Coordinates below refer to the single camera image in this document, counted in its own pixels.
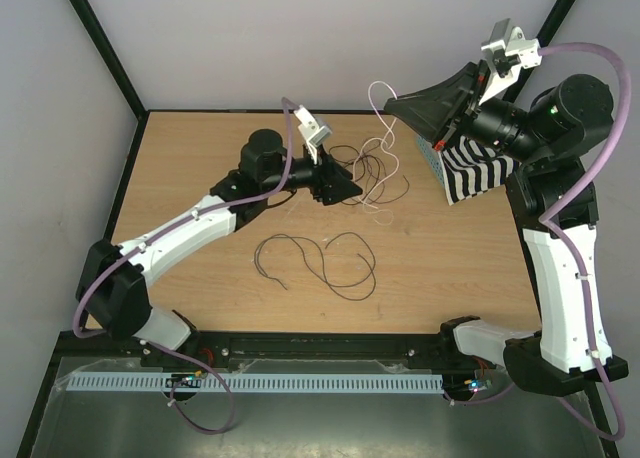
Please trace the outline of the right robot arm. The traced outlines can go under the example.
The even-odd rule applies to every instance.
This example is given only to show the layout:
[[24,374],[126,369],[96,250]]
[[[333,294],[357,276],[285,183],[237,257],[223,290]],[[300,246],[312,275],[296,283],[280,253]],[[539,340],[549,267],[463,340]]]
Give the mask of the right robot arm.
[[385,111],[439,150],[470,139],[516,162],[506,193],[541,317],[536,332],[476,316],[445,322],[439,359],[458,367],[471,356],[505,368],[527,392],[564,397],[628,373],[602,330],[589,266],[598,208],[584,184],[582,157],[607,138],[614,100],[596,77],[574,74],[542,92],[528,110],[488,94],[489,68],[470,63],[421,91],[390,98]]

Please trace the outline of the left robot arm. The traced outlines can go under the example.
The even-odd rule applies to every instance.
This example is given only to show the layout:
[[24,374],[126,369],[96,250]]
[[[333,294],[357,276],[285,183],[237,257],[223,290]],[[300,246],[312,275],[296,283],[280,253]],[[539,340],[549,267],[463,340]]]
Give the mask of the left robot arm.
[[236,169],[198,203],[155,230],[118,245],[101,239],[88,250],[76,297],[75,314],[89,314],[115,341],[137,338],[164,347],[177,365],[194,362],[199,340],[193,325],[177,312],[151,305],[149,288],[167,271],[211,242],[257,218],[270,193],[302,188],[325,206],[361,194],[353,175],[324,149],[288,159],[279,133],[253,132]]

